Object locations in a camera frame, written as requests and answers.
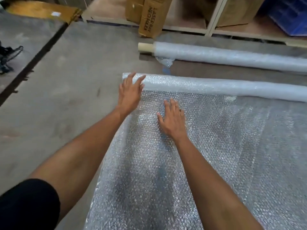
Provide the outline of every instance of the person's left hand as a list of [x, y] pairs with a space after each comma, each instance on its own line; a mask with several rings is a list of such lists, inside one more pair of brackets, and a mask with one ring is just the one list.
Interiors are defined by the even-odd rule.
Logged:
[[132, 111], [138, 107], [138, 103], [141, 100], [141, 93], [144, 88], [144, 84], [141, 84], [146, 75], [139, 77], [133, 84], [132, 79], [136, 73], [131, 73], [123, 82], [119, 85], [118, 96], [118, 108], [121, 115], [128, 116]]

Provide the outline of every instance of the person's left arm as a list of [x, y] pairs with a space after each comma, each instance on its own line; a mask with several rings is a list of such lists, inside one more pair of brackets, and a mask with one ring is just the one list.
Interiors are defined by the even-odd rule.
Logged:
[[82, 197], [94, 177], [108, 147], [125, 118], [136, 109], [145, 76], [135, 84], [130, 74], [119, 86], [116, 108], [102, 120], [59, 149], [43, 162], [29, 178], [48, 182], [60, 200], [59, 221]]

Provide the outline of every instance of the hand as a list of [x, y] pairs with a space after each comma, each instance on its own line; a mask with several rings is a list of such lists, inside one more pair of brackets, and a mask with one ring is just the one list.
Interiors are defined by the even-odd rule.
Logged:
[[138, 107], [138, 103], [141, 100], [141, 93], [144, 88], [144, 84], [141, 82], [145, 79], [145, 75], [141, 76], [134, 84], [132, 79], [136, 73], [131, 73], [125, 78], [119, 85], [119, 96], [117, 107], [119, 108], [123, 117], [128, 116], [132, 111]]
[[185, 129], [185, 113], [184, 110], [179, 109], [178, 101], [174, 101], [171, 98], [169, 104], [167, 100], [164, 100], [164, 106], [164, 119], [159, 112], [157, 113], [161, 130], [174, 141], [179, 140], [182, 137], [187, 137]]

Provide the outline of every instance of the shelf board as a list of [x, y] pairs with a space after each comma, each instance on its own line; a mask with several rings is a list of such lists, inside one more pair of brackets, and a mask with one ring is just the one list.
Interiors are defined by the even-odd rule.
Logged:
[[[137, 26], [126, 20], [125, 5], [126, 0], [94, 0], [82, 17], [85, 20]], [[187, 8], [182, 0], [172, 1], [163, 29], [202, 34], [207, 30], [205, 19]]]
[[288, 36], [269, 17], [256, 16], [252, 22], [245, 25], [216, 27], [213, 34], [260, 38], [282, 41], [287, 44], [307, 45], [307, 37]]

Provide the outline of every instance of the forearm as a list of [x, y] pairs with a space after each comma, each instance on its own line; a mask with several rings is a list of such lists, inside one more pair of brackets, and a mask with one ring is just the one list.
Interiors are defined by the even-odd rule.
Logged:
[[60, 219], [86, 191], [125, 115], [115, 108], [102, 120], [59, 149], [31, 178], [47, 181], [61, 201]]
[[187, 136], [175, 144], [205, 229], [262, 229]]

